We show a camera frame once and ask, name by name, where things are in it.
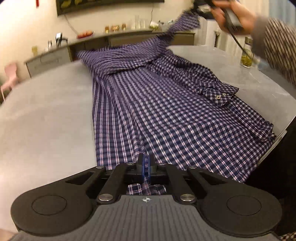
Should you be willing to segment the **person right hand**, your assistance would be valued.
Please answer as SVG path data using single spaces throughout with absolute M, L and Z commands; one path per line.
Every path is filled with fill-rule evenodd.
M 221 30 L 233 35 L 250 35 L 256 15 L 238 1 L 212 1 L 212 15 Z

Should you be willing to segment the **striped sleeve right forearm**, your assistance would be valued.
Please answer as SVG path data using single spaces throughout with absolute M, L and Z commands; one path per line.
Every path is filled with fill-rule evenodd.
M 295 85 L 295 27 L 258 16 L 251 32 L 252 52 Z

